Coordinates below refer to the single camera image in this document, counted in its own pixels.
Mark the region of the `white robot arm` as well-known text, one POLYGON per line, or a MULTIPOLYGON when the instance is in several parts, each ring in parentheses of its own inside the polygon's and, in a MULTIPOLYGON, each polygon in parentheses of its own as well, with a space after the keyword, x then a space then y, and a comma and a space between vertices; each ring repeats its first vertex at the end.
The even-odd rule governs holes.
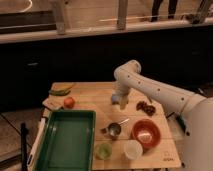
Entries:
POLYGON ((141 65, 130 60, 114 70, 115 94, 119 104, 133 88, 183 116, 183 171, 213 171, 213 97, 149 79, 140 74, 141 65))

